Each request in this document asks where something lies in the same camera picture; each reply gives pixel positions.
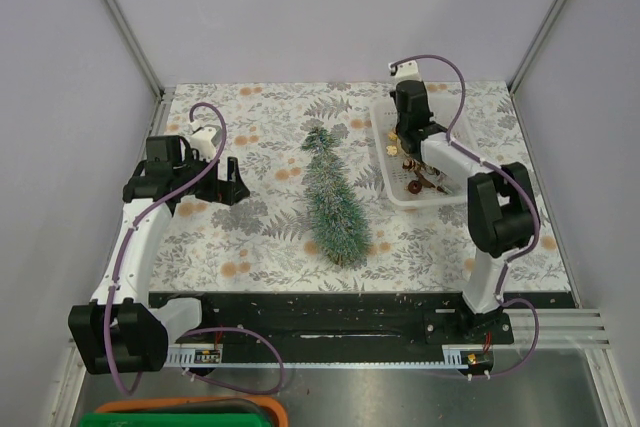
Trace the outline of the small green christmas tree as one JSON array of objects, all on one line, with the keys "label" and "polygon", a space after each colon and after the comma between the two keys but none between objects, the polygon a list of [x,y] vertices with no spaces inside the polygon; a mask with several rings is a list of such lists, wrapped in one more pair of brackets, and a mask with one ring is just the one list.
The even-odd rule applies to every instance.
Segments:
[{"label": "small green christmas tree", "polygon": [[372,237],[364,205],[338,155],[339,141],[324,127],[314,127],[301,149],[308,152],[307,205],[312,238],[331,263],[355,267],[366,260]]}]

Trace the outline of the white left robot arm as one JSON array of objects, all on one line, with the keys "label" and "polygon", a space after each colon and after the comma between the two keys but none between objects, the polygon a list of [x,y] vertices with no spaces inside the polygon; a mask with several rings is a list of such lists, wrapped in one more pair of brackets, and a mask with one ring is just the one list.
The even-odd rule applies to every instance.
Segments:
[{"label": "white left robot arm", "polygon": [[200,127],[188,138],[147,138],[146,156],[123,188],[120,231],[105,274],[90,301],[68,316],[89,373],[155,372],[183,334],[196,342],[214,336],[217,319],[199,300],[152,308],[149,289],[161,240],[183,197],[226,206],[249,197],[237,158],[228,158],[224,178],[218,175],[225,141],[219,127]]}]

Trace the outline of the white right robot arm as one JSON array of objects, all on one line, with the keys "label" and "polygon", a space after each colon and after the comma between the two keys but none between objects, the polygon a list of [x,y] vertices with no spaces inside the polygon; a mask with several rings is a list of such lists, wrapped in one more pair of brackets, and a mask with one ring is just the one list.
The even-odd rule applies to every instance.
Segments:
[{"label": "white right robot arm", "polygon": [[497,166],[460,144],[434,120],[424,82],[402,80],[391,92],[399,150],[413,167],[431,167],[463,187],[467,227],[476,247],[475,268],[463,300],[468,310],[455,318],[457,335],[469,343],[491,329],[487,314],[503,307],[510,263],[539,240],[540,219],[529,171],[514,162]]}]

